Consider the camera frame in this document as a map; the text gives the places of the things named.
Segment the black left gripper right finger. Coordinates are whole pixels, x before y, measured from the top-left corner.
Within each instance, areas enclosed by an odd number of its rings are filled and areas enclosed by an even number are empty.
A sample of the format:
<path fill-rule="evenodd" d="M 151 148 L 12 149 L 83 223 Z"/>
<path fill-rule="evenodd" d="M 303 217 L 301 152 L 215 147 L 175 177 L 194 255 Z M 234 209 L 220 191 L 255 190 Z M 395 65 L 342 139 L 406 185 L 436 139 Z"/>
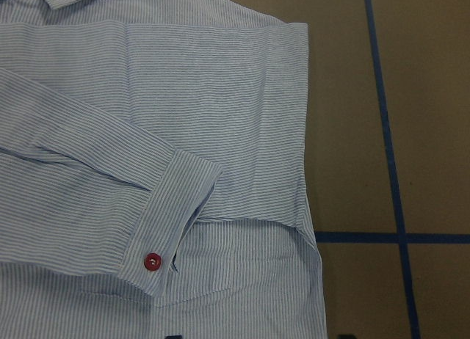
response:
<path fill-rule="evenodd" d="M 356 336 L 354 334 L 350 334 L 350 333 L 347 333 L 347 334 L 338 334 L 337 339 L 356 339 Z"/>

